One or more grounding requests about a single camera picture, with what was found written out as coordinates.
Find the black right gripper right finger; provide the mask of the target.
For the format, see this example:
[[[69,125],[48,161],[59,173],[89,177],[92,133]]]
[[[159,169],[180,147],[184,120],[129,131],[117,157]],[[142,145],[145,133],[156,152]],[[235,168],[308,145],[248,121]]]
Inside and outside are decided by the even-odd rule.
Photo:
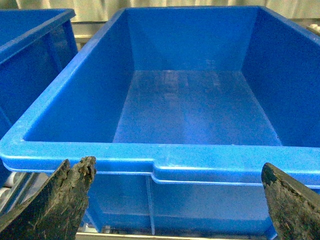
[[[320,238],[320,195],[271,163],[261,181],[272,224],[280,240]]]

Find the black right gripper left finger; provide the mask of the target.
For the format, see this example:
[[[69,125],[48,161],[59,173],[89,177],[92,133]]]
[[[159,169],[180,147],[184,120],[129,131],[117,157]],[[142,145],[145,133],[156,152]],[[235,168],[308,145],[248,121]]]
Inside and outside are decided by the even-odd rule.
[[[65,159],[40,189],[0,218],[2,240],[74,240],[89,205],[96,158]]]

